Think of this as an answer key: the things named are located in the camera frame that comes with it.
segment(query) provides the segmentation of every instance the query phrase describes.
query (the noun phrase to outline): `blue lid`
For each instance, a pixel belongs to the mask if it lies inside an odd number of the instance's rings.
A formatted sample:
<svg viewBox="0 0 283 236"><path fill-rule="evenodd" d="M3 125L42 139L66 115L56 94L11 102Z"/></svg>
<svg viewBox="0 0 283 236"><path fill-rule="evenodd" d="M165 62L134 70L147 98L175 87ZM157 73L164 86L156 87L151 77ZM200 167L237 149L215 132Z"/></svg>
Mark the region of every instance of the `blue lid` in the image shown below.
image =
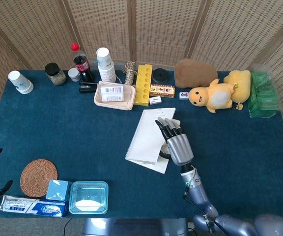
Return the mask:
<svg viewBox="0 0 283 236"><path fill-rule="evenodd" d="M108 211L109 186L103 181L79 181L71 186L69 212L105 214Z"/></svg>

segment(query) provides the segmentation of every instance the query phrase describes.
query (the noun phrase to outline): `black round object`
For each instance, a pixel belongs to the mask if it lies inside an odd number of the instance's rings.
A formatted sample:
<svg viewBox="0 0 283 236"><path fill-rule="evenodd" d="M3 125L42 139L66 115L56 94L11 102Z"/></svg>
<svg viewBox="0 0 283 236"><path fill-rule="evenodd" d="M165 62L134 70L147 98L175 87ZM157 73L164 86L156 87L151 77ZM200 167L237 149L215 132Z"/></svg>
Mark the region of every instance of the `black round object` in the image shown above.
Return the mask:
<svg viewBox="0 0 283 236"><path fill-rule="evenodd" d="M59 66L56 63L49 63L44 67L45 73L48 75L56 75L59 72Z"/></svg>
<svg viewBox="0 0 283 236"><path fill-rule="evenodd" d="M169 73L162 68L155 69L152 72L152 79L157 83L165 82L169 79Z"/></svg>

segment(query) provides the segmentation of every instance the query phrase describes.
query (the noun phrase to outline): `blue table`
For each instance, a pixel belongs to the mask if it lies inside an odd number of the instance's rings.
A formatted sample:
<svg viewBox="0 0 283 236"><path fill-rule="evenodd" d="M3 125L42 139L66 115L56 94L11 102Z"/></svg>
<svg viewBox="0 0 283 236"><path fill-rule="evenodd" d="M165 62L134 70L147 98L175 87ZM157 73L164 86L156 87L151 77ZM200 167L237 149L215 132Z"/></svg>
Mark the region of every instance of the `blue table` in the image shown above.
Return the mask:
<svg viewBox="0 0 283 236"><path fill-rule="evenodd" d="M7 81L0 102L0 187L14 183L8 195L22 196L20 175L35 159L52 161L58 178L102 180L109 184L105 218L183 218L197 211L182 199L180 168L169 162L166 173L126 161L143 109L175 107L174 118L187 133L207 195L219 213L253 218L259 213L283 217L283 120L250 118L242 111L216 114L188 101L163 98L161 104L131 111L98 107L94 94L79 94L78 83L54 86L44 71L22 71L34 84L20 94ZM124 80L122 72L117 74ZM220 72L223 78L227 72ZM173 72L170 72L173 84ZM102 217L101 215L77 215ZM0 217L32 217L6 213Z"/></svg>

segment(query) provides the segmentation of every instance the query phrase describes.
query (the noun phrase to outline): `yellow plush toy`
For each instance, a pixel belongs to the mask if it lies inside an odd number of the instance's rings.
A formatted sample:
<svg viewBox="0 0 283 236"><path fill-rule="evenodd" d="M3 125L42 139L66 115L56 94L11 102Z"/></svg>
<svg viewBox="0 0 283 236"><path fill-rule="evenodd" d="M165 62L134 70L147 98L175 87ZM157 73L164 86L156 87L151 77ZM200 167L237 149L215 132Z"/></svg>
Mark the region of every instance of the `yellow plush toy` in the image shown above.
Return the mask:
<svg viewBox="0 0 283 236"><path fill-rule="evenodd" d="M251 73L248 70L233 70L224 78L226 84L234 86L233 102L242 103L248 100L251 92Z"/></svg>
<svg viewBox="0 0 283 236"><path fill-rule="evenodd" d="M189 93L190 102L197 107L206 106L211 113L215 113L217 109L231 108L234 85L218 82L219 79L215 79L207 88L192 89Z"/></svg>

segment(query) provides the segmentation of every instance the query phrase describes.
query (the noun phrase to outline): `plastic bottle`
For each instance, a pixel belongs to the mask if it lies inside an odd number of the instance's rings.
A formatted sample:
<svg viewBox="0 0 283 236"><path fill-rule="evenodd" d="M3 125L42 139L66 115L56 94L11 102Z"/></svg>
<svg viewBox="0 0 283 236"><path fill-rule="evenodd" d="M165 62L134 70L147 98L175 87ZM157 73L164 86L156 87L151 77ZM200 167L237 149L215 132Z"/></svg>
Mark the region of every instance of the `plastic bottle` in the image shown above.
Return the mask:
<svg viewBox="0 0 283 236"><path fill-rule="evenodd" d="M79 50L78 43L72 43L71 49L75 52L73 61L79 71L80 78L84 82L93 82L94 77L91 73L90 64L86 57L86 54L83 51Z"/></svg>

